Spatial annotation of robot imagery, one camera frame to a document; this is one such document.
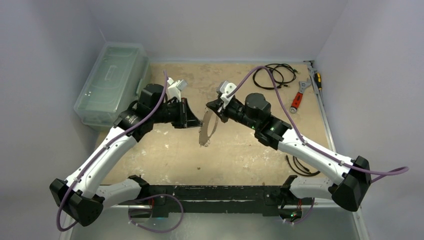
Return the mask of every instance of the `white mount bracket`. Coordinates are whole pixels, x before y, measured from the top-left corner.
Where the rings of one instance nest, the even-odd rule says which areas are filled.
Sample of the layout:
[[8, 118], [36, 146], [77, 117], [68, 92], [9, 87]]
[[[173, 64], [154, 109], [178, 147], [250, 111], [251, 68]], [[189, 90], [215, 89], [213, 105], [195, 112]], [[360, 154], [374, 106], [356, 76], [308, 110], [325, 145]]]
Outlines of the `white mount bracket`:
[[187, 87], [187, 82], [184, 79], [174, 81], [172, 78], [168, 77], [168, 93], [169, 99], [176, 98], [181, 102], [181, 91]]
[[228, 96], [229, 94], [231, 94], [234, 89], [236, 89], [236, 85], [232, 82], [229, 81], [223, 81], [218, 89], [216, 90], [216, 92], [218, 94], [221, 94], [221, 100], [223, 101], [223, 105], [222, 105], [222, 109], [225, 109], [227, 107], [227, 105], [230, 103], [231, 99], [234, 97], [234, 95]]

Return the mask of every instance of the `black cable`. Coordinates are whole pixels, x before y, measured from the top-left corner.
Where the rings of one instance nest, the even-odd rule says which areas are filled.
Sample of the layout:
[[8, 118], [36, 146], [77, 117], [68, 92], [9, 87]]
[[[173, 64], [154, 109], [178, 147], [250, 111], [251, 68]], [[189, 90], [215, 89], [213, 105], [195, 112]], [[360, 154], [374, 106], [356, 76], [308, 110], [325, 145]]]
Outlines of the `black cable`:
[[296, 161], [295, 161], [295, 157], [293, 157], [293, 163], [294, 163], [294, 166], [296, 166], [296, 168], [300, 171], [300, 172], [302, 172], [302, 173], [304, 173], [304, 174], [306, 174], [306, 175], [311, 175], [311, 172], [310, 171], [305, 171], [305, 170], [302, 170], [299, 166], [298, 166], [298, 164], [296, 163]]
[[299, 159], [297, 158], [297, 157], [295, 157], [295, 156], [293, 156], [293, 162], [294, 162], [294, 165], [296, 165], [296, 167], [299, 169], [299, 170], [301, 170], [300, 169], [300, 167], [296, 164], [296, 162], [300, 165], [300, 166], [302, 166], [306, 171], [307, 171], [307, 174], [309, 174], [311, 177], [313, 177], [313, 176], [316, 176], [316, 175], [318, 175], [318, 174], [320, 174], [321, 172], [320, 171], [316, 171], [316, 172], [311, 172], [310, 170], [309, 170], [309, 168], [307, 168], [307, 167], [305, 167], [304, 165], [302, 165], [302, 163], [299, 161]]
[[309, 170], [309, 168], [305, 167], [297, 157], [293, 156], [293, 162], [297, 162], [303, 169], [305, 169], [305, 171], [307, 171], [308, 173], [311, 173], [311, 170]]
[[[277, 84], [277, 88], [278, 89], [280, 89], [281, 87], [288, 87], [288, 85], [287, 84], [289, 84], [289, 83], [291, 83], [291, 82], [293, 82], [294, 80], [296, 80], [296, 78], [297, 78], [297, 76], [296, 76], [296, 74], [297, 73], [299, 73], [296, 69], [294, 69], [292, 66], [290, 66], [290, 65], [288, 65], [288, 64], [286, 64], [286, 63], [271, 63], [271, 64], [268, 64], [268, 65], [265, 65], [265, 67], [267, 67], [268, 69], [269, 69], [269, 71], [271, 72], [271, 74], [272, 75], [274, 75], [274, 72], [277, 72], [280, 76], [281, 76], [281, 81], [277, 81], [277, 80], [275, 80], [275, 77], [274, 77], [274, 82]], [[293, 78], [290, 80], [290, 81], [284, 81], [284, 76], [283, 76], [283, 74], [280, 72], [280, 71], [278, 71], [277, 70], [277, 68], [285, 68], [285, 69], [287, 69], [289, 72], [291, 72], [292, 74], [293, 74]], [[258, 70], [256, 70], [254, 73], [253, 73], [253, 75], [252, 75], [252, 79], [253, 79], [253, 83], [257, 86], [257, 87], [259, 87], [259, 88], [261, 88], [261, 89], [265, 89], [265, 90], [274, 90], [274, 87], [267, 87], [267, 86], [261, 86], [261, 85], [259, 85], [259, 83], [258, 82], [256, 82], [256, 80], [255, 80], [255, 77], [256, 77], [256, 74], [260, 71], [260, 70], [262, 70], [263, 68], [259, 68]]]
[[294, 168], [293, 168], [293, 166], [290, 164], [290, 161], [289, 161], [289, 156], [285, 156], [285, 159], [287, 160], [287, 163], [288, 163], [288, 166], [291, 168], [291, 170], [293, 170], [293, 172], [295, 172], [297, 175], [299, 175], [299, 176], [303, 176], [303, 177], [312, 177], [311, 175], [307, 175], [307, 174], [304, 174], [304, 173], [300, 173], [300, 172], [298, 172], [298, 171], [296, 171]]

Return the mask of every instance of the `screwdriver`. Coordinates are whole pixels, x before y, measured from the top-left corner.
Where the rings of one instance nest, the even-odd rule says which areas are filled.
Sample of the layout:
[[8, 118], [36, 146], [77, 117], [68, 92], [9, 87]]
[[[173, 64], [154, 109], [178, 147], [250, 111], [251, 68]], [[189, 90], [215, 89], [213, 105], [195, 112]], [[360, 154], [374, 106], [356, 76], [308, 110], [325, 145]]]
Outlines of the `screwdriver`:
[[313, 75], [313, 80], [315, 81], [316, 87], [318, 87], [318, 92], [319, 92], [319, 96], [321, 97], [321, 102], [322, 104], [324, 104], [323, 93], [322, 93], [323, 85], [321, 83], [321, 75], [318, 72], [315, 73]]

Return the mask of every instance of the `table surface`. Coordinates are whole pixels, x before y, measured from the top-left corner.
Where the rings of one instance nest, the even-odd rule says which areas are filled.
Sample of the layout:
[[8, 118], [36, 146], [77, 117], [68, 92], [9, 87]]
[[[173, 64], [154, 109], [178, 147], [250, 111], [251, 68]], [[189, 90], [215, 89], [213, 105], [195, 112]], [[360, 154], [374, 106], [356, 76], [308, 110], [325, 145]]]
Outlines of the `table surface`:
[[[237, 63], [152, 63], [151, 83], [163, 85], [166, 70], [174, 80], [184, 79], [188, 86], [182, 97], [187, 98], [193, 113], [202, 119], [206, 103], [217, 99], [216, 88], [222, 81], [236, 85], [258, 64]], [[292, 64], [300, 74], [297, 79], [279, 90], [287, 110], [299, 90], [299, 81], [309, 78], [305, 64]], [[279, 68], [285, 80], [292, 74]], [[271, 80], [261, 70], [256, 81], [271, 87]], [[254, 85], [250, 77], [236, 93], [244, 103], [250, 93], [261, 93], [271, 103], [274, 116], [289, 122], [274, 90]], [[309, 139], [328, 148], [326, 130], [313, 87], [305, 90], [297, 113], [290, 113], [300, 132]], [[212, 131], [215, 117], [210, 121]], [[102, 132], [99, 145], [106, 137]], [[281, 185], [294, 172], [285, 160], [285, 153], [260, 144], [254, 130], [229, 120], [219, 122], [208, 147], [199, 145], [199, 128], [174, 129], [171, 124], [155, 124], [153, 130], [130, 149], [103, 180], [104, 185], [119, 183], [130, 175], [140, 175], [153, 185]]]
[[[181, 214], [166, 218], [135, 218], [142, 225], [165, 230]], [[153, 233], [128, 224], [127, 208], [104, 210], [91, 225], [77, 224], [67, 240], [360, 240], [354, 215], [340, 207], [314, 207], [307, 221], [294, 227], [282, 224], [278, 216], [262, 214], [185, 213], [179, 227], [168, 233]]]

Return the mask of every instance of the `black metal frame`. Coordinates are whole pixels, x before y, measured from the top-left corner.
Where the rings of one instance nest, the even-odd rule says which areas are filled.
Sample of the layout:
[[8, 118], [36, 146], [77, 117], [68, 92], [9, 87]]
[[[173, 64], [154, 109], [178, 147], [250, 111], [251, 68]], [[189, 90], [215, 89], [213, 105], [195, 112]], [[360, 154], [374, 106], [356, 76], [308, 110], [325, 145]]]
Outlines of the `black metal frame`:
[[[296, 206], [299, 199], [290, 191], [290, 184], [297, 176], [290, 176], [281, 186], [275, 185], [149, 185], [139, 176], [130, 176], [142, 186], [138, 199], [157, 194], [169, 194], [182, 204], [185, 213], [212, 214], [262, 214], [264, 217], [284, 215], [283, 207]], [[302, 199], [311, 204], [312, 198]], [[121, 205], [148, 205], [147, 201], [126, 201]], [[169, 198], [155, 198], [152, 217], [166, 218], [169, 213], [179, 213], [178, 203]]]

